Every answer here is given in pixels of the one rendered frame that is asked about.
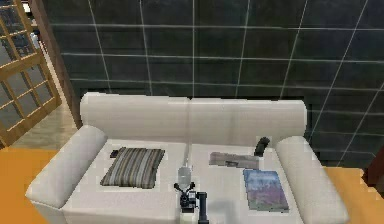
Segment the blue purple book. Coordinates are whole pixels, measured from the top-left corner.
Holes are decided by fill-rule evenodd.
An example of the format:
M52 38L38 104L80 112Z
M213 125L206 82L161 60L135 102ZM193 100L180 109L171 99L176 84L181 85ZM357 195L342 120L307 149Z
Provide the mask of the blue purple book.
M276 171L244 169L248 208L256 211L288 212L289 205Z

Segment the black remote control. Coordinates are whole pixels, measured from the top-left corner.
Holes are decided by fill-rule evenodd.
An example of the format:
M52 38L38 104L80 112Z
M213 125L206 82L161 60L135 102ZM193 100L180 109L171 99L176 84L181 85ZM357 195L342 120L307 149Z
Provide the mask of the black remote control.
M254 155L258 157L262 157L264 154L264 151L266 147L268 146L270 142L270 139L267 137L262 137L259 142L257 143L255 150L254 150Z

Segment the wooden glass-pane door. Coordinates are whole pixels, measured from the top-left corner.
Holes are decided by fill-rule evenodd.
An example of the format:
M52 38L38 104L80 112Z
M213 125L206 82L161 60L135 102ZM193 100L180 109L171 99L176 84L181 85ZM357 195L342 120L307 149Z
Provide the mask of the wooden glass-pane door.
M21 0L0 0L0 145L11 146L60 104Z

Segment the white two-seat sofa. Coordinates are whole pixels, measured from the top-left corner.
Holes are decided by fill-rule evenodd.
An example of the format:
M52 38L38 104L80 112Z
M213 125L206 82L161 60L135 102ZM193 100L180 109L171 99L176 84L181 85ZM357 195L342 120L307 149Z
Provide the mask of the white two-seat sofa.
M207 195L209 224L348 224L343 200L304 133L301 100L245 100L86 93L82 127L29 185L26 196L49 224L197 224L183 214L174 185L191 167ZM213 152L253 154L267 137L260 167L278 174L289 209L248 207L243 172L212 166ZM104 186L111 153L161 148L151 189Z

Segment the striped grey cushion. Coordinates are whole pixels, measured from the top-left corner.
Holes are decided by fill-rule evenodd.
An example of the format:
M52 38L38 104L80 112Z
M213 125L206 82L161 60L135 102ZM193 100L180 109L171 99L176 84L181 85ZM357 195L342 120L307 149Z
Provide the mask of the striped grey cushion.
M102 186L152 189L165 155L163 149L126 148L117 150L111 167L101 179Z

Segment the grey flat laptop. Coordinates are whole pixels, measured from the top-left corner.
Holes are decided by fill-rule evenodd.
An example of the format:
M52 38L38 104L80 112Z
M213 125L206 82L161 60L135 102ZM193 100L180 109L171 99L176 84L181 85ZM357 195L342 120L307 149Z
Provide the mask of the grey flat laptop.
M237 155L221 152L212 152L209 158L210 165L245 169L258 169L259 161L260 159L257 156Z

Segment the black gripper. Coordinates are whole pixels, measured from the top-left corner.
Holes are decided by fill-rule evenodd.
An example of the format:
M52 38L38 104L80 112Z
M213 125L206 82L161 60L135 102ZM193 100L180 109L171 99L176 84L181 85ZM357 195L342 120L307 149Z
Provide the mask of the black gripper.
M191 182L188 191L183 191L178 183L174 183L174 188L181 192L180 206L182 210L193 210L196 207L196 192L193 191L195 183Z

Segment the pale grey mug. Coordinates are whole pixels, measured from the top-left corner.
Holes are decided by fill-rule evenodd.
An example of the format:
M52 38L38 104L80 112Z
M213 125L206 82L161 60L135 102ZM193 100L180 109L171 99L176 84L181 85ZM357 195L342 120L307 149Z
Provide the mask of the pale grey mug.
M190 186L191 183L191 169L187 166L182 166L178 169L178 184L184 190Z

